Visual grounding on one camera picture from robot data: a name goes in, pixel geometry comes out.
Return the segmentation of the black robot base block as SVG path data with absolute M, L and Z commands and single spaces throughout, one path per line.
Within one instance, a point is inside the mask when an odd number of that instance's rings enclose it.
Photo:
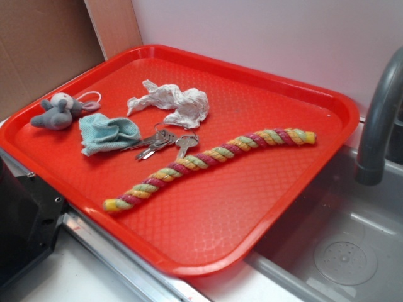
M 65 198 L 39 176 L 14 176 L 1 161 L 1 290 L 55 248 Z

